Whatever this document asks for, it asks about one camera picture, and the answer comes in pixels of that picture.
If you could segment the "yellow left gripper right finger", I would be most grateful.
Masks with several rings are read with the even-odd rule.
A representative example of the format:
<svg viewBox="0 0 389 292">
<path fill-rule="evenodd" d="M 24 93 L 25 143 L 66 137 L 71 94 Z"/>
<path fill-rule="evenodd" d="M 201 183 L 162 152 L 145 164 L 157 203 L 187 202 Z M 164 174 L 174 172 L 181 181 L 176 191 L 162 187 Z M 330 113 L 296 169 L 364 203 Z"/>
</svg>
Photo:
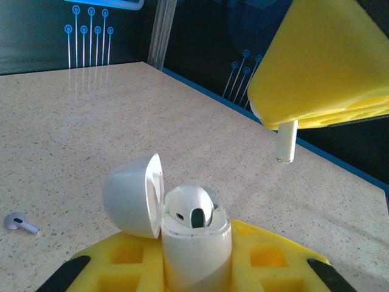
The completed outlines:
<svg viewBox="0 0 389 292">
<path fill-rule="evenodd" d="M 224 292 L 357 292 L 318 252 L 232 220 L 232 272 Z"/>
</svg>

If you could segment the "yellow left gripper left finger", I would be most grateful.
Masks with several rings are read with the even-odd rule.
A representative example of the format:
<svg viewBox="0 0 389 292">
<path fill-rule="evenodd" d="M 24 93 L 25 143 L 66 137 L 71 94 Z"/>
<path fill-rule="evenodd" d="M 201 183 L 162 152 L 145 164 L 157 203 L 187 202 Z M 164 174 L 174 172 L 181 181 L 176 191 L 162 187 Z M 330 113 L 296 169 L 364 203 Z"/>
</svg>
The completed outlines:
<svg viewBox="0 0 389 292">
<path fill-rule="evenodd" d="M 36 292 L 166 292 L 162 240 L 116 233 L 76 253 Z"/>
</svg>

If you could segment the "white wireless earbud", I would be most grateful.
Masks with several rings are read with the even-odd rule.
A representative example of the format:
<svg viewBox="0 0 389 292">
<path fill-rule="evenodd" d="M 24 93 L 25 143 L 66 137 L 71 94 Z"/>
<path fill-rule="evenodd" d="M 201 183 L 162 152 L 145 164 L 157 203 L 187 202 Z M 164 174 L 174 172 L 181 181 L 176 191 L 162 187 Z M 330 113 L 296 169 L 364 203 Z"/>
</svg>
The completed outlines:
<svg viewBox="0 0 389 292">
<path fill-rule="evenodd" d="M 166 199 L 167 212 L 186 228 L 205 228 L 210 225 L 215 208 L 204 188 L 178 186 L 167 194 Z"/>
<path fill-rule="evenodd" d="M 277 128 L 276 159 L 283 164 L 294 160 L 298 120 L 280 123 Z"/>
</svg>

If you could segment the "aluminium frame post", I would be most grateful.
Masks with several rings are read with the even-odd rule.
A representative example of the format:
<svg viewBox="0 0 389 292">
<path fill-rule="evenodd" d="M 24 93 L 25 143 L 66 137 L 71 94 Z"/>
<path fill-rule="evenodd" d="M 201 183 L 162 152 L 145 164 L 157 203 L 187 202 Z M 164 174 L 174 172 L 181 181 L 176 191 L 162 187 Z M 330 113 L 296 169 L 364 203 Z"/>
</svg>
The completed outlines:
<svg viewBox="0 0 389 292">
<path fill-rule="evenodd" d="M 147 63 L 162 71 L 167 53 L 177 0 L 158 0 Z"/>
</svg>

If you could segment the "lavender wireless earbud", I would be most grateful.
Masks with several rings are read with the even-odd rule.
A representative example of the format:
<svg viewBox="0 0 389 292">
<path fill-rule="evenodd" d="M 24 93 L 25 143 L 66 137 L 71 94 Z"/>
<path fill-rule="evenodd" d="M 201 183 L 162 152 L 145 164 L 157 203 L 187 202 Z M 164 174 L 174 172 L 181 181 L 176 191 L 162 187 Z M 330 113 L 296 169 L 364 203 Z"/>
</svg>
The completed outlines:
<svg viewBox="0 0 389 292">
<path fill-rule="evenodd" d="M 34 224 L 30 223 L 23 214 L 13 212 L 4 218 L 4 226 L 9 230 L 23 229 L 31 234 L 36 235 L 40 229 Z"/>
</svg>

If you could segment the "blue-edged aluminium side rail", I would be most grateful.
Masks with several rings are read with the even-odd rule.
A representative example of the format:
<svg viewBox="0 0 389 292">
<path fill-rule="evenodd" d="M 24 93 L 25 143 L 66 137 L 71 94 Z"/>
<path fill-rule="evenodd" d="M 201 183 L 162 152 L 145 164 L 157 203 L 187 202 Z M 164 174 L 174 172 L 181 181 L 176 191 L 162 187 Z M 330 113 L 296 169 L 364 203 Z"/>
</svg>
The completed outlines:
<svg viewBox="0 0 389 292">
<path fill-rule="evenodd" d="M 256 118 L 252 113 L 246 111 L 245 109 L 240 108 L 238 105 L 235 105 L 234 103 L 218 96 L 217 94 L 209 91 L 208 89 L 205 89 L 201 87 L 200 85 L 197 85 L 196 83 L 190 81 L 189 79 L 184 78 L 183 76 L 174 73 L 173 71 L 163 68 L 162 72 L 169 75 L 170 77 L 173 77 L 174 79 L 188 85 L 189 87 L 207 95 L 208 97 L 216 100 L 219 103 L 222 103 L 225 106 L 228 106 L 229 108 L 239 112 L 240 114 L 248 117 L 249 119 L 252 119 L 254 122 L 260 123 L 259 119 Z M 303 148 L 321 156 L 322 158 L 331 161 L 332 163 L 338 165 L 339 167 L 347 170 L 348 172 L 364 179 L 365 181 L 375 185 L 376 187 L 382 189 L 385 192 L 385 196 L 387 199 L 389 199 L 389 184 L 384 183 L 383 181 L 359 170 L 358 168 L 348 164 L 347 162 L 329 154 L 328 152 L 325 152 L 324 150 L 310 144 L 309 142 L 304 141 L 303 139 L 300 139 L 299 137 L 297 138 L 297 144 L 299 146 L 302 146 Z"/>
</svg>

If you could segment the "white earbud charging case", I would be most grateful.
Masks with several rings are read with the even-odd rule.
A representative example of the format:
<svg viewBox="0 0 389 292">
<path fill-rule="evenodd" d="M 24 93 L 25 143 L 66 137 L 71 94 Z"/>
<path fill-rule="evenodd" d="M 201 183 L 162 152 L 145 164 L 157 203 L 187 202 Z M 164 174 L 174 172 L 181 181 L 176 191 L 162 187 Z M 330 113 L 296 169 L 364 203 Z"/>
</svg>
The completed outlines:
<svg viewBox="0 0 389 292">
<path fill-rule="evenodd" d="M 170 292 L 223 292 L 230 279 L 231 220 L 214 191 L 202 188 L 215 209 L 208 227 L 192 229 L 167 212 L 166 196 L 173 189 L 164 190 L 158 154 L 113 170 L 103 185 L 103 207 L 116 227 L 137 237 L 162 238 Z"/>
</svg>

